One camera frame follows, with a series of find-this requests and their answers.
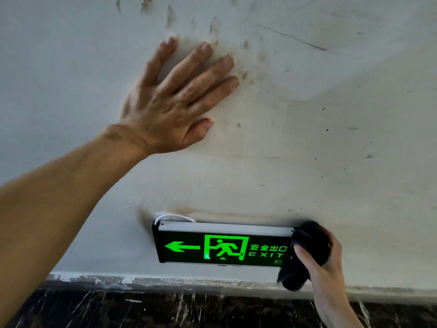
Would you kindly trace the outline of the green illuminated exit sign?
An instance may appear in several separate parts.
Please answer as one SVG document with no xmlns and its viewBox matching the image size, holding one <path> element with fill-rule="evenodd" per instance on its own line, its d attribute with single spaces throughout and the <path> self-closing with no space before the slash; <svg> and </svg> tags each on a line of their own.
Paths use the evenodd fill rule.
<svg viewBox="0 0 437 328">
<path fill-rule="evenodd" d="M 280 267 L 294 228 L 160 220 L 152 234 L 160 263 Z"/>
</svg>

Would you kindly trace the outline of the person's right forearm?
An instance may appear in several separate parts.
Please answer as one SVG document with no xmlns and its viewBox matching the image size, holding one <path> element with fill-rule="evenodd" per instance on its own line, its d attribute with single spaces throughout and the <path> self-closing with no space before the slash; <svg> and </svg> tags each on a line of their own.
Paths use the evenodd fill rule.
<svg viewBox="0 0 437 328">
<path fill-rule="evenodd" d="M 328 328 L 363 328 L 343 285 L 314 284 L 313 289 L 315 308 Z"/>
</svg>

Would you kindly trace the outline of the person's right hand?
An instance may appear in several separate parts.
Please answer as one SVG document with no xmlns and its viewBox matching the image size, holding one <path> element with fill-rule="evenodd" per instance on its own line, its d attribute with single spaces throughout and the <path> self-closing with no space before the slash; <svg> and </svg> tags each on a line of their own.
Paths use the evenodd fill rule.
<svg viewBox="0 0 437 328">
<path fill-rule="evenodd" d="M 338 284 L 345 287 L 342 271 L 342 246 L 336 237 L 325 227 L 320 227 L 323 233 L 329 238 L 331 249 L 327 262 L 323 265 L 325 276 L 322 280 L 311 280 L 312 287 L 317 284 Z"/>
</svg>

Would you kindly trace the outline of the person's left hand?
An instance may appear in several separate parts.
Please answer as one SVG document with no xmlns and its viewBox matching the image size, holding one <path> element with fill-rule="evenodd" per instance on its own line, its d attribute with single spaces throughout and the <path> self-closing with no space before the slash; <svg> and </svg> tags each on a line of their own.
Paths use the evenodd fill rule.
<svg viewBox="0 0 437 328">
<path fill-rule="evenodd" d="M 194 73 L 213 54 L 212 45 L 205 41 L 181 60 L 188 59 L 200 63 L 189 79 L 194 78 Z M 214 103 L 212 89 L 209 89 L 205 96 L 188 105 L 172 104 L 173 94 L 182 88 L 176 89 L 172 84 L 172 70 L 177 65 L 161 82 L 157 80 L 154 86 L 142 86 L 141 78 L 124 102 L 119 125 L 127 132 L 129 141 L 139 147 L 139 159 L 188 148 L 183 147 L 183 138 L 189 127 L 198 120 L 208 118 L 206 114 L 230 95 Z M 225 75 L 225 79 L 231 77 L 230 72 Z M 236 90 L 239 79 L 234 77 Z"/>
</svg>

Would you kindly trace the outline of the person's left forearm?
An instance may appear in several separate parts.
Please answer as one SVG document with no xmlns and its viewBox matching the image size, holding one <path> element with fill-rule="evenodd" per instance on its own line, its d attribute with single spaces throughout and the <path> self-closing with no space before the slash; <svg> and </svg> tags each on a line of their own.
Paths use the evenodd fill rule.
<svg viewBox="0 0 437 328">
<path fill-rule="evenodd" d="M 0 187 L 0 328 L 57 265 L 101 198 L 150 152 L 133 129 L 112 125 Z"/>
</svg>

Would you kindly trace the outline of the dark marble baseboard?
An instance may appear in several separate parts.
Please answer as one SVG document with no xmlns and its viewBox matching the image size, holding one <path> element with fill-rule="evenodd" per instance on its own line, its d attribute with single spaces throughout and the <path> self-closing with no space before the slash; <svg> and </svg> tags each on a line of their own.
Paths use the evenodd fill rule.
<svg viewBox="0 0 437 328">
<path fill-rule="evenodd" d="M 325 328 L 311 286 L 224 280 L 50 276 L 6 328 Z"/>
</svg>

